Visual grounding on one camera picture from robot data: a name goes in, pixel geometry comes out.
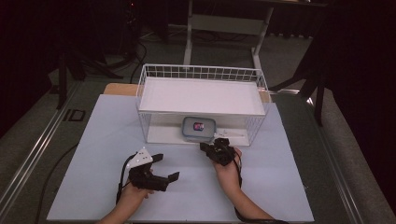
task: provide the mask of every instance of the human hand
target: human hand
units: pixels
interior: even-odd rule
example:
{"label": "human hand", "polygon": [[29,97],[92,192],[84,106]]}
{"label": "human hand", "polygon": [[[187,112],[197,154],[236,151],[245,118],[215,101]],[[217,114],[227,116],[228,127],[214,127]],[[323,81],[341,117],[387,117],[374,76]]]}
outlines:
{"label": "human hand", "polygon": [[[239,164],[240,158],[242,157],[242,152],[239,148],[235,147],[235,155],[234,160],[236,164]],[[221,188],[230,196],[231,194],[240,190],[239,186],[239,167],[235,166],[234,162],[230,162],[226,166],[222,166],[216,162],[212,162],[213,166],[215,167],[217,178]]]}
{"label": "human hand", "polygon": [[128,183],[122,190],[120,199],[114,209],[107,214],[98,224],[116,224],[124,223],[130,218],[143,200],[153,194],[154,190],[139,189],[135,187],[131,182]]}

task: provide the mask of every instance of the black curtain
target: black curtain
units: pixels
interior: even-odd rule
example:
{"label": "black curtain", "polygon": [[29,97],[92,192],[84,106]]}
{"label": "black curtain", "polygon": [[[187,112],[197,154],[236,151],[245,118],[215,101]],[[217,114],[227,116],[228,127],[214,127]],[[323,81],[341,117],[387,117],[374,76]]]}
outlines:
{"label": "black curtain", "polygon": [[93,60],[104,62],[105,58],[92,2],[0,1],[0,136],[3,136],[51,88],[48,74],[58,67],[60,37]]}
{"label": "black curtain", "polygon": [[396,213],[396,3],[337,1],[295,76],[326,75],[348,125]]}

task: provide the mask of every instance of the wire rack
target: wire rack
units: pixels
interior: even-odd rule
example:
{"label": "wire rack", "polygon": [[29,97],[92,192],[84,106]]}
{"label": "wire rack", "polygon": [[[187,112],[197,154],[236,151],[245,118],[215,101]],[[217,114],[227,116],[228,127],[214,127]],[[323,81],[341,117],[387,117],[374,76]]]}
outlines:
{"label": "wire rack", "polygon": [[[254,82],[257,86],[258,94],[262,99],[265,114],[267,114],[269,110],[270,104],[268,103],[272,103],[263,72],[260,69],[147,63],[142,68],[139,85],[136,91],[136,107],[139,112],[139,118],[146,140],[148,140],[147,136],[149,134],[149,125],[152,113],[145,113],[140,111],[140,105],[148,77],[186,78],[192,80],[197,78],[233,82]],[[265,116],[250,116],[244,118],[244,124],[247,130],[248,141],[250,144],[253,141],[257,131],[260,129],[264,118]]]}

